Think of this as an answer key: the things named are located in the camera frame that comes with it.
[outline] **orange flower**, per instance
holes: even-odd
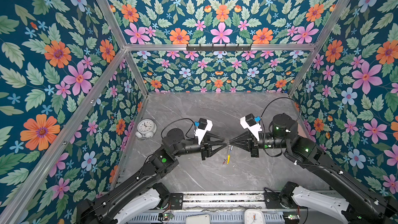
[[[128,19],[130,22],[137,22],[140,15],[137,13],[137,9],[135,7],[131,7],[131,5],[127,4],[122,6],[122,14],[124,14],[124,18]]]
[[[328,62],[335,62],[341,57],[341,52],[343,52],[343,46],[341,46],[342,42],[340,40],[335,40],[328,46],[328,50],[326,51],[326,60]]]
[[[126,121],[124,121],[124,119],[119,119],[119,121],[116,124],[116,133],[118,135],[122,135],[124,132],[124,129],[126,127]]]
[[[205,12],[207,12],[207,13],[211,12],[211,6],[210,5],[205,7]]]
[[[242,11],[242,7],[240,5],[236,5],[235,8],[234,8],[234,11],[236,13],[241,12]]]
[[[323,131],[323,127],[325,126],[325,124],[323,123],[322,119],[316,119],[314,121],[314,127],[318,132]]]
[[[72,60],[69,48],[65,47],[65,43],[61,41],[59,43],[51,41],[51,46],[46,45],[44,49],[47,51],[47,53],[44,53],[44,56],[47,60],[50,60],[50,64],[54,67],[63,68],[64,65],[69,64],[68,61]]]
[[[377,50],[378,55],[376,55],[376,60],[380,60],[380,64],[384,64],[387,62],[387,64],[391,64],[394,62],[394,58],[398,59],[398,41],[397,40],[392,40],[383,43],[383,47],[379,47]]]
[[[45,150],[49,147],[49,143],[52,144],[54,139],[57,137],[55,134],[59,133],[60,128],[57,120],[50,116],[47,119],[47,115],[38,114],[36,115],[36,121],[32,118],[28,119],[24,124],[28,130],[21,132],[21,141],[28,141],[25,144],[29,150],[36,149],[39,146],[39,151]]]
[[[150,82],[150,84],[154,88],[161,88],[162,87],[162,83],[160,83],[160,81],[158,81],[158,80],[152,80]]]
[[[286,84],[287,84],[287,80],[282,79],[282,80],[276,82],[276,87],[282,88],[282,87],[285,87]]]
[[[99,50],[102,52],[102,58],[108,63],[113,60],[115,56],[115,51],[113,50],[113,45],[108,40],[102,40]]]
[[[253,36],[254,44],[268,44],[273,36],[272,30],[268,30],[268,28],[263,28],[263,30],[257,30],[256,34]]]
[[[392,135],[395,137],[396,140],[398,140],[398,123],[397,122],[391,123],[391,130],[396,131]]]
[[[189,36],[187,36],[186,30],[176,28],[176,30],[172,30],[170,34],[170,41],[172,41],[173,44],[188,44]]]
[[[216,82],[214,82],[214,86],[218,88],[222,87],[222,84],[223,84],[222,80],[216,80]]]
[[[139,102],[139,103],[138,103],[137,112],[140,112],[140,111],[141,111],[141,107],[142,107],[142,102]]]
[[[324,12],[324,10],[323,4],[314,5],[314,7],[311,7],[305,15],[307,17],[307,21],[314,22],[316,19],[321,17],[321,14]]]
[[[111,171],[111,177],[109,178],[109,183],[112,183],[113,182],[113,178],[114,178],[114,176],[115,176],[115,174],[116,174],[116,171],[117,171],[117,165],[115,165],[114,167],[113,167],[113,169],[112,169],[112,171]]]
[[[227,9],[226,5],[220,5],[216,10],[216,18],[220,20],[220,22],[224,22],[228,19],[229,10]]]

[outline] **green leaf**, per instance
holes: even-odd
[[[3,42],[1,50],[4,52],[6,57],[9,58],[10,62],[15,62],[20,69],[22,68],[25,58],[23,57],[23,52],[18,45],[11,42]]]
[[[0,16],[0,34],[2,32],[5,34],[14,32],[15,27],[17,27],[18,24],[19,24],[19,21],[8,19],[7,16]]]

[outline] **pink flower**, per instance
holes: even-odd
[[[326,85],[324,88],[322,88],[322,95],[324,95],[325,97],[328,97],[329,95],[331,95],[330,92],[331,87],[328,87],[328,85]]]
[[[208,62],[205,62],[205,59],[203,59],[202,61],[199,61],[198,62],[198,67],[200,67],[200,68],[204,68],[204,67],[207,67],[207,64]]]
[[[65,85],[64,81],[61,82],[61,85],[55,85],[55,87],[58,89],[57,95],[62,94],[63,98],[66,98],[67,94],[71,94],[70,90],[68,90],[70,88],[70,85]]]
[[[312,35],[315,35],[318,33],[319,29],[312,29],[314,27],[314,22],[311,22],[309,25],[307,25],[307,28],[304,29],[303,26],[300,26],[297,30],[298,34],[295,35],[292,40],[297,41],[297,43],[303,43],[304,41],[306,43],[310,43],[312,41]]]
[[[91,57],[84,56],[84,59],[81,61],[84,64],[84,68],[88,68],[91,70],[91,66],[94,65],[91,61]]]
[[[72,138],[70,139],[70,141],[69,141],[71,144],[74,143],[75,137],[77,137],[77,138],[81,138],[81,137],[82,137],[82,134],[81,134],[80,132],[78,132],[78,131],[80,131],[80,130],[82,129],[82,127],[83,127],[83,125],[81,124],[81,125],[79,126],[79,128],[77,128],[75,134],[73,135],[73,137],[72,137]]]
[[[229,36],[232,33],[231,29],[225,29],[225,23],[220,22],[218,24],[218,30],[212,29],[210,31],[215,37],[213,37],[213,40],[211,42],[218,42],[220,41],[220,44],[222,44],[222,41],[224,42],[229,42]]]
[[[90,136],[93,135],[93,133],[97,133],[97,128],[98,125],[96,124],[95,121],[93,122],[88,122],[88,128],[86,130],[86,132],[90,132]]]
[[[354,57],[354,61],[353,62],[351,62],[351,65],[353,65],[353,69],[356,69],[357,67],[358,68],[361,68],[361,63],[363,63],[365,60],[364,59],[362,59],[362,56],[360,55],[360,56],[358,56],[358,57]]]
[[[384,183],[383,186],[386,188],[390,188],[390,192],[392,194],[395,194],[395,192],[398,192],[398,181],[395,180],[395,176],[393,174],[390,175],[390,178],[388,178],[386,175],[383,175]]]
[[[200,20],[198,20],[198,22],[195,24],[195,26],[196,26],[196,30],[203,30],[203,28],[206,27],[205,22],[204,21],[201,22]]]
[[[356,122],[351,122],[351,120],[347,119],[347,123],[344,123],[344,127],[346,127],[346,132],[354,135],[354,131],[358,131],[358,127],[355,127],[356,124]]]
[[[265,59],[268,59],[268,57],[273,56],[274,53],[271,50],[262,50],[262,54],[260,55],[261,57],[264,56]]]
[[[238,61],[237,59],[235,60],[235,62],[232,62],[232,67],[234,67],[235,69],[237,69],[238,67],[242,67],[242,61]]]
[[[316,68],[316,70],[319,70],[320,67],[324,64],[323,60],[324,55],[319,55],[319,53],[316,55],[316,58],[314,60],[314,68]]]
[[[152,30],[151,26],[149,28],[145,27],[145,34],[149,34],[149,37],[152,37],[152,36],[156,37],[155,31],[156,30]]]
[[[172,59],[174,60],[176,57],[180,57],[180,54],[178,53],[178,50],[175,50],[175,51],[167,51],[166,56],[167,56],[167,57],[172,57]]]
[[[150,38],[148,36],[145,36],[145,28],[144,27],[140,27],[137,30],[137,27],[135,26],[135,24],[133,24],[132,22],[130,23],[130,29],[126,29],[125,33],[130,37],[130,42],[131,43],[136,43],[138,41],[139,44],[144,44],[144,41],[150,41]]]
[[[391,93],[396,93],[398,95],[398,83],[392,83],[391,84],[394,89],[391,90]]]
[[[352,77],[359,79],[354,82],[352,88],[356,89],[362,86],[362,91],[365,94],[368,94],[369,91],[371,90],[371,86],[369,83],[371,83],[374,86],[378,86],[381,85],[381,83],[383,83],[380,77],[374,76],[375,74],[380,72],[381,64],[377,64],[369,70],[369,63],[363,62],[361,65],[361,70],[362,72],[359,72],[358,70],[352,72]]]
[[[372,125],[369,125],[369,123],[363,123],[363,127],[369,130],[366,131],[363,135],[365,137],[372,136],[372,141],[375,144],[379,141],[379,138],[387,140],[387,136],[382,133],[382,131],[385,131],[387,129],[387,126],[385,124],[380,124],[379,126],[377,126],[377,120],[375,118],[372,119],[371,124]]]
[[[326,69],[322,72],[322,74],[325,75],[324,80],[328,79],[329,81],[331,81],[331,77],[336,74],[336,72],[333,71],[333,68],[334,68],[334,65],[332,65],[330,67],[329,67],[329,65],[326,65]]]
[[[53,177],[53,176],[55,175],[55,173],[57,172],[57,167],[58,167],[58,169],[60,169],[60,170],[63,170],[63,169],[66,168],[66,167],[65,167],[65,163],[62,162],[62,161],[64,161],[68,156],[69,156],[69,153],[68,153],[68,152],[65,152],[65,153],[63,153],[63,154],[61,155],[61,157],[58,158],[57,163],[54,165],[54,167],[52,167],[52,169],[51,169],[51,171],[50,171],[50,174],[49,174],[50,177]]]
[[[271,60],[270,61],[270,66],[271,67],[276,67],[276,66],[278,66],[278,63],[279,63],[279,61],[278,60],[276,60],[276,59],[273,59],[273,60]]]
[[[196,53],[196,51],[184,51],[186,53],[185,59],[191,59],[192,61],[195,60],[195,57],[198,57],[199,54]]]
[[[115,86],[113,86],[113,87],[110,87],[109,89],[111,89],[111,95],[114,98],[117,95],[117,88]]]
[[[249,60],[250,58],[254,58],[254,54],[257,53],[256,50],[251,50],[251,51],[244,51],[242,54],[242,57],[246,57],[246,61]]]
[[[163,61],[160,62],[162,64],[162,67],[168,68],[170,66],[169,60],[163,59]]]
[[[54,185],[52,187],[52,191],[54,191],[54,194],[52,195],[52,199],[54,200],[59,196],[60,199],[64,197],[64,192],[69,191],[69,186],[67,186],[69,183],[69,179],[65,180],[61,178],[59,179],[59,185]]]
[[[242,21],[239,22],[238,28],[240,28],[240,31],[242,31],[242,30],[247,30],[248,26],[249,26],[249,24],[248,24],[247,20],[245,20],[243,22]]]
[[[297,29],[298,27],[295,27],[294,25],[291,27],[291,29],[287,30],[287,36],[293,36],[294,34],[297,34]]]
[[[398,162],[398,146],[396,144],[392,145],[392,151],[385,150],[384,154],[386,154],[387,157],[392,157],[387,160],[387,165],[394,166]]]
[[[74,84],[72,88],[73,95],[78,95],[80,93],[80,88],[82,88],[84,93],[88,93],[92,87],[88,79],[91,79],[93,74],[90,71],[84,72],[84,65],[82,62],[77,64],[77,70],[71,65],[68,66],[68,70],[73,76],[65,76],[64,81],[69,85]]]

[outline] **aluminum frame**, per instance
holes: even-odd
[[[41,187],[43,181],[48,177],[51,168],[58,161],[62,152],[65,150],[67,144],[73,137],[79,125],[83,122],[87,113],[93,106],[93,102],[101,94],[103,88],[109,82],[114,71],[122,62],[125,51],[120,50],[113,58],[112,62],[107,66],[98,81],[94,84],[90,92],[84,97],[80,106],[76,109],[72,117],[67,121],[64,128],[52,142],[50,147],[41,157],[33,171],[29,174],[27,179],[23,182],[22,187],[15,194],[13,199],[7,205],[0,215],[0,223],[14,224],[22,216],[23,212],[29,205],[31,199],[36,195],[36,192]]]
[[[323,44],[327,41],[331,31],[333,30],[337,21],[340,19],[341,15],[343,14],[344,10],[346,9],[346,7],[350,1],[351,0],[338,0],[337,1],[335,9],[331,13],[330,18],[328,19],[326,25],[323,27],[321,33],[319,34],[318,38],[316,39],[315,50],[312,51],[308,55],[306,61],[304,62],[300,71],[298,72],[298,74],[295,78],[295,81],[293,82],[291,88],[289,89],[288,93],[289,93],[290,97],[293,97],[293,94],[297,90],[297,87],[299,87],[299,84],[303,80],[308,69],[311,67],[312,62],[314,61],[316,56],[319,54]]]

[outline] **floral wallpaper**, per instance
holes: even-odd
[[[0,2],[1,212],[119,48],[95,0]],[[80,187],[83,180],[108,186],[141,98],[125,61],[108,87],[20,223],[70,221],[70,208],[94,194],[93,188],[83,189],[87,184]],[[96,194],[102,191],[106,188],[96,187]]]
[[[286,44],[314,42],[336,1],[109,0],[109,4],[132,44]]]
[[[314,142],[384,196],[398,187],[398,0],[351,0],[295,97]]]

